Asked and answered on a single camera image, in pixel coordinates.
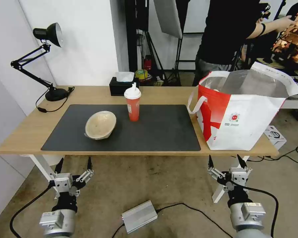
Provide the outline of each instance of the cup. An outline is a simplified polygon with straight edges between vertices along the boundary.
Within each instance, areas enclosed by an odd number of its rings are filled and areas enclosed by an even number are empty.
[[[141,92],[139,88],[136,87],[136,83],[133,83],[132,87],[125,91],[124,96],[127,99],[129,119],[131,121],[138,121]]]

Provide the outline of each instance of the wristband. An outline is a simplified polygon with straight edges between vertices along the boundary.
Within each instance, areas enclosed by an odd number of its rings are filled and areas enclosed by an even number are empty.
[[[262,32],[258,35],[258,37],[261,36],[261,35],[264,33],[264,31],[266,30],[266,26],[265,26],[265,24],[264,24],[264,23],[261,23],[261,24],[262,24],[262,26],[263,26],[263,30],[262,30]]]

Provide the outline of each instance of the black tissue box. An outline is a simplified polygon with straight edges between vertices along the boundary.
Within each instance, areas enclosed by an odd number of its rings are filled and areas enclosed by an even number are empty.
[[[138,78],[133,78],[132,82],[117,82],[116,77],[113,77],[109,83],[110,95],[123,96],[126,89],[131,88],[133,83],[136,83],[137,88],[139,88]]]

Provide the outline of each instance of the bowl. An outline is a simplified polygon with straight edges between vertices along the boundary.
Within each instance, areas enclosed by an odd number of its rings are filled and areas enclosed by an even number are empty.
[[[110,136],[116,126],[116,116],[110,111],[100,111],[93,114],[86,122],[85,136],[94,140]]]

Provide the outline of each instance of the red and white bag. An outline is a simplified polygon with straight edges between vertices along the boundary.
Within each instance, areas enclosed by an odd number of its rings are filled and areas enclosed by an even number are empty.
[[[250,150],[298,86],[287,74],[260,63],[250,70],[213,71],[201,79],[196,113],[211,150]]]

